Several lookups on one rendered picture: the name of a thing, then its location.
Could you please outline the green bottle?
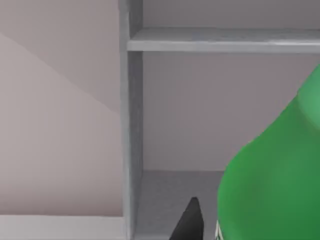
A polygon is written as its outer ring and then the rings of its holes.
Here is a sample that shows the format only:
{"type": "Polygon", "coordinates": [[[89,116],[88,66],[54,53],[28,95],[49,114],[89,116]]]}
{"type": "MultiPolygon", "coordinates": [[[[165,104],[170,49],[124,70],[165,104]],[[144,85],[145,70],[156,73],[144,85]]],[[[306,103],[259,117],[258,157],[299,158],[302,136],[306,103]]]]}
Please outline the green bottle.
{"type": "Polygon", "coordinates": [[[320,64],[226,166],[214,240],[320,240],[320,64]]]}

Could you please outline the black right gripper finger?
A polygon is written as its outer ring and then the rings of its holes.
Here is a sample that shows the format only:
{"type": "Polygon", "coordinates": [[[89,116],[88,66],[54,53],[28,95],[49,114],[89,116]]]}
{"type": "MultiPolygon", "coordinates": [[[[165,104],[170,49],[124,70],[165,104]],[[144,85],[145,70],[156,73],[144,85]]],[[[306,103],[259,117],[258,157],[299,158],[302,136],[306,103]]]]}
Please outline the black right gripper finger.
{"type": "Polygon", "coordinates": [[[204,240],[204,219],[197,197],[190,199],[169,240],[204,240]]]}

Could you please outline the grey open shelf cabinet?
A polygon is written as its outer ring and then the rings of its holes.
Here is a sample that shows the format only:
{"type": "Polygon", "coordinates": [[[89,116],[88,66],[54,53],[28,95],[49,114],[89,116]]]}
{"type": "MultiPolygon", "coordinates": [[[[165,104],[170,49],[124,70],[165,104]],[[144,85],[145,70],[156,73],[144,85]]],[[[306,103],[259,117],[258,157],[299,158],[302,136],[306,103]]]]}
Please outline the grey open shelf cabinet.
{"type": "Polygon", "coordinates": [[[318,54],[319,27],[151,26],[143,24],[143,0],[117,0],[120,109],[126,240],[169,240],[194,192],[200,193],[203,240],[216,240],[216,187],[222,172],[144,170],[145,52],[318,54]]]}

